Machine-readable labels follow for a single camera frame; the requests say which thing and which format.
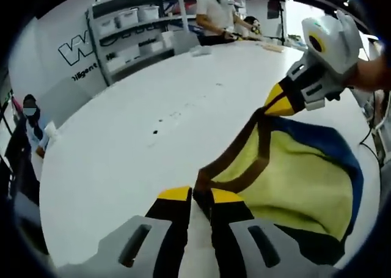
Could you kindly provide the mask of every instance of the storage box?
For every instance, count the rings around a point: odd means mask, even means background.
[[[158,52],[164,49],[164,43],[163,41],[151,43],[148,45],[145,45],[140,48],[140,52],[142,55],[148,55],[152,54],[154,52]]]
[[[127,26],[131,26],[132,24],[138,23],[139,22],[139,17],[137,15],[138,11],[139,9],[134,8],[131,10],[121,12],[119,14],[120,27],[127,27]]]
[[[159,6],[144,6],[138,11],[139,21],[149,21],[159,19]]]
[[[172,31],[162,32],[161,37],[164,42],[164,46],[166,48],[172,48],[174,46],[173,39],[174,39],[174,33]]]
[[[107,35],[116,30],[114,19],[99,21],[97,24],[100,35]]]
[[[125,63],[133,61],[140,57],[140,47],[139,45],[134,45],[124,50],[117,52],[118,57],[123,57]]]

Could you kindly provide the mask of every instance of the black cable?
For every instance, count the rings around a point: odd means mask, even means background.
[[[381,185],[381,162],[380,162],[380,159],[379,157],[377,156],[377,154],[367,145],[367,144],[364,144],[364,143],[360,143],[360,145],[363,145],[364,147],[366,147],[371,153],[372,155],[376,158],[377,162],[378,162],[378,166],[379,166],[379,179],[380,179],[380,193],[381,193],[381,190],[382,190],[382,185]]]
[[[376,95],[375,92],[373,92],[373,115],[372,115],[372,120],[369,124],[369,132],[368,134],[364,137],[362,141],[360,141],[360,145],[362,145],[369,137],[369,135],[372,133],[372,129],[375,127],[375,115],[376,115]]]

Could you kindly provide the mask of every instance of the towel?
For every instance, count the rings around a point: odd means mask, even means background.
[[[237,193],[256,218],[296,237],[303,251],[314,247],[305,241],[314,237],[327,245],[329,256],[314,258],[319,247],[308,258],[322,264],[344,253],[363,182],[357,159],[335,129],[266,116],[259,109],[229,148],[200,169],[195,189]]]

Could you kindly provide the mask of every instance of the white tabletop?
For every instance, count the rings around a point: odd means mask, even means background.
[[[60,129],[43,165],[41,219],[54,264],[86,261],[99,240],[144,215],[161,191],[194,185],[198,170],[228,147],[301,56],[254,42],[214,46],[209,56],[186,53],[145,68],[80,109]],[[346,255],[337,264],[343,266],[364,242],[379,208],[378,165],[359,146],[368,125],[348,90],[340,102],[291,118],[335,128],[360,162],[364,193]],[[372,139],[366,143],[375,150]]]

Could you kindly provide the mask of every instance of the shelf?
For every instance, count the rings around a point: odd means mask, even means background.
[[[188,20],[193,20],[195,19],[195,15],[188,15]],[[109,40],[112,40],[114,38],[120,37],[123,34],[128,33],[129,31],[133,31],[135,29],[139,29],[141,27],[147,27],[153,23],[169,23],[170,21],[175,21],[175,20],[182,20],[182,16],[169,16],[169,17],[163,17],[159,18],[158,20],[148,20],[148,21],[143,21],[141,23],[135,23],[127,27],[122,27],[120,29],[117,29],[114,32],[111,32],[110,34],[102,35],[100,37],[100,42],[107,42]]]
[[[110,14],[115,11],[130,9],[132,7],[138,7],[146,4],[160,4],[162,2],[172,2],[173,0],[111,0],[95,4],[92,7],[93,17],[99,18],[101,16]]]
[[[117,68],[116,70],[110,72],[110,75],[111,76],[117,75],[120,72],[123,72],[124,70],[127,70],[127,69],[141,63],[141,62],[144,62],[146,60],[149,60],[149,59],[157,57],[157,56],[169,54],[170,52],[172,52],[172,54],[174,55],[174,48],[165,48],[165,49],[162,49],[161,51],[157,51],[154,53],[150,53],[148,55],[141,56],[140,58],[138,58],[134,61],[128,62],[124,66],[121,66],[121,67]]]

